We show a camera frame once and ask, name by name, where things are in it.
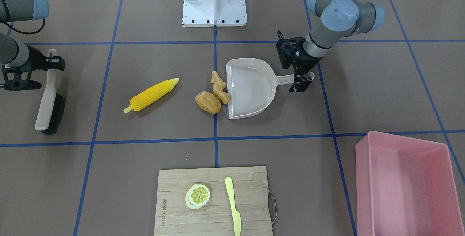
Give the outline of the black gripper at brush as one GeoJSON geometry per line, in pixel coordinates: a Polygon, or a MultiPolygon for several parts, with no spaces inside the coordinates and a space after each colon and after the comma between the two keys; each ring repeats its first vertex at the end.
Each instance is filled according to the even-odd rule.
{"type": "Polygon", "coordinates": [[[5,90],[40,89],[42,84],[31,80],[32,72],[48,69],[64,71],[64,59],[60,56],[45,57],[39,50],[29,45],[1,46],[1,73],[5,90]]]}

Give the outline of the black gripper at dustpan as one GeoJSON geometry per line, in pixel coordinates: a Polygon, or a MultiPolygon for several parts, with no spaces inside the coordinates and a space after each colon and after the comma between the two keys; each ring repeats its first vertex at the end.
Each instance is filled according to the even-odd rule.
{"type": "Polygon", "coordinates": [[[292,66],[294,69],[294,83],[289,88],[289,92],[304,92],[314,80],[314,74],[309,70],[314,68],[321,58],[309,55],[305,51],[303,46],[307,42],[305,38],[286,39],[280,30],[277,31],[277,35],[276,47],[281,67],[288,69],[292,66]]]}

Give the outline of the grey robot arm holding brush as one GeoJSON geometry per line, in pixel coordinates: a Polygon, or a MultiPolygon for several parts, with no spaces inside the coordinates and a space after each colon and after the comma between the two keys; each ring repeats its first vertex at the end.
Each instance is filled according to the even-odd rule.
{"type": "MultiPolygon", "coordinates": [[[[1,23],[11,27],[12,22],[42,20],[49,16],[47,0],[1,0],[1,23]]],[[[31,80],[36,70],[64,70],[64,60],[56,50],[43,55],[40,50],[5,34],[0,35],[0,62],[4,83],[9,91],[40,89],[41,84],[31,80]]]]}

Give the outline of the grey robot arm holding dustpan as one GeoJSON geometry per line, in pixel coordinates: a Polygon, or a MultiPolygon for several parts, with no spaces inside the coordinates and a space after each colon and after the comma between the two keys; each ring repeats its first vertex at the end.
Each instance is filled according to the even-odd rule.
{"type": "Polygon", "coordinates": [[[277,32],[281,66],[292,67],[294,81],[290,92],[304,92],[312,83],[314,68],[343,37],[378,29],[385,21],[385,10],[377,3],[358,0],[307,0],[309,12],[319,17],[306,37],[286,39],[277,32]]]}

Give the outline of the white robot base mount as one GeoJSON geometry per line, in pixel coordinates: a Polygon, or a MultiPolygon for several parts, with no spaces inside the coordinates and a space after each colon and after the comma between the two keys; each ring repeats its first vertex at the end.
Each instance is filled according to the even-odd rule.
{"type": "Polygon", "coordinates": [[[184,26],[245,26],[247,24],[246,0],[183,1],[184,26]]]}

